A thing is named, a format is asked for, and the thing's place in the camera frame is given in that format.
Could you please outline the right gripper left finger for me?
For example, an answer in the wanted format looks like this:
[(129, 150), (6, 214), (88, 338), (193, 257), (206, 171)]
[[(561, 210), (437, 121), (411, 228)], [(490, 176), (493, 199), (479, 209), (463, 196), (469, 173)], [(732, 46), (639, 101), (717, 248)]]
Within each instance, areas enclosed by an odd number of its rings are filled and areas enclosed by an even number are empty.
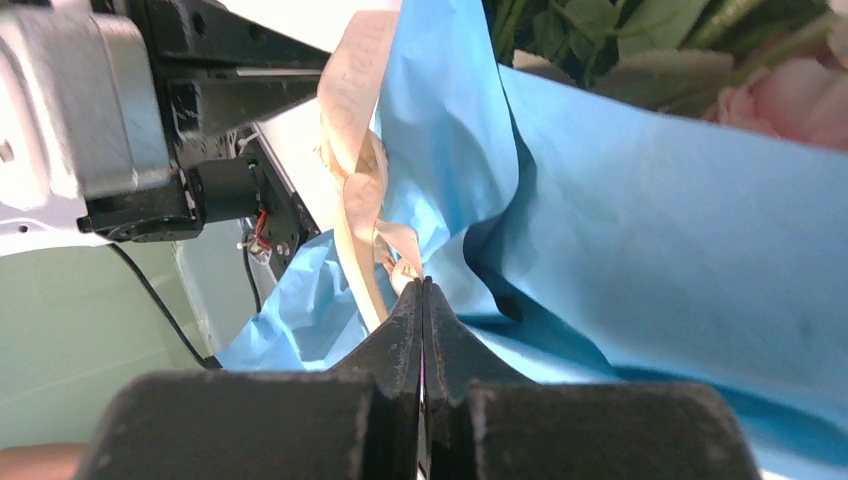
[(81, 479), (413, 479), (421, 302), (325, 372), (155, 372), (109, 405)]

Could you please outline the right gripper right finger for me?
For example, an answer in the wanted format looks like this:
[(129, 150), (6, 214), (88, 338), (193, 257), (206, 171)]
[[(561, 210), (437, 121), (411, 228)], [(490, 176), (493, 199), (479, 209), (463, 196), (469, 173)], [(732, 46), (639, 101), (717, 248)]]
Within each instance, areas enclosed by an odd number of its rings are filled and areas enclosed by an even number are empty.
[(734, 414), (693, 383), (539, 384), (421, 284), (433, 479), (756, 479)]

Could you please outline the cream lace ribbon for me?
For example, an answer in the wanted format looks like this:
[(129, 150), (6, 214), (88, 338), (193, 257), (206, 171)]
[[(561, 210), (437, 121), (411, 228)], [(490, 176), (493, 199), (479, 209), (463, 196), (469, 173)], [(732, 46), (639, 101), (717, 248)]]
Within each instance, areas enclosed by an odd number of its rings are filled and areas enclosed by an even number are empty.
[(333, 227), (340, 265), (368, 332), (388, 317), (377, 281), (383, 267), (395, 291), (423, 275), (415, 230), (383, 220), (388, 156), (370, 124), (399, 12), (356, 12), (321, 74), (319, 156), (338, 184)]

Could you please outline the blue wrapping paper sheet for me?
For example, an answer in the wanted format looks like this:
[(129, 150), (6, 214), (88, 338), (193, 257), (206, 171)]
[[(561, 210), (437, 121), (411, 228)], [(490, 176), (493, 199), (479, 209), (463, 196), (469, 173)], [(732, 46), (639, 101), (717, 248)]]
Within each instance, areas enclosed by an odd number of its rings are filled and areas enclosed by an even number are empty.
[(542, 382), (705, 382), (759, 465), (847, 475), (847, 151), (496, 64), (477, 1), (396, 1), (386, 216)]

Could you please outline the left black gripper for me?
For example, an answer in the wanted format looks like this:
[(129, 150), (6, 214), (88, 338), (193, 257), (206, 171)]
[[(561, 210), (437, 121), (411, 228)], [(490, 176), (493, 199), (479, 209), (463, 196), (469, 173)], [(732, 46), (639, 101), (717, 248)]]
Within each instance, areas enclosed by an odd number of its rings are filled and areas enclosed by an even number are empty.
[(329, 53), (229, 11), (217, 1), (93, 1), (139, 28), (175, 171), (162, 186), (86, 203), (85, 234), (112, 242), (197, 237), (208, 223), (257, 214), (270, 171), (249, 157), (203, 158), (186, 147), (238, 133), (315, 97)]

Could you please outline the cream white fake rose stem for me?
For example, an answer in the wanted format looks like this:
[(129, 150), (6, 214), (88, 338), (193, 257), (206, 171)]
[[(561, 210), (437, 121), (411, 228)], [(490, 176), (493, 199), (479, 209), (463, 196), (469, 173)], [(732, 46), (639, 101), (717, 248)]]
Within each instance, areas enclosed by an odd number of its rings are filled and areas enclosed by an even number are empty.
[(497, 61), (688, 117), (803, 54), (847, 49), (844, 1), (486, 1)]

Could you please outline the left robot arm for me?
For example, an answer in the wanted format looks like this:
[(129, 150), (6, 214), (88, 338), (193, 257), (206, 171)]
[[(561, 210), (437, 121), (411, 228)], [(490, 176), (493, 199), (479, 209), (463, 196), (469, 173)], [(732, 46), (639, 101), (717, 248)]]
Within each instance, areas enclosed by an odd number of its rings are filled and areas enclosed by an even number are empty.
[(1, 5), (1, 252), (198, 237), (279, 211), (282, 172), (227, 145), (315, 97), (326, 51), (217, 1)]

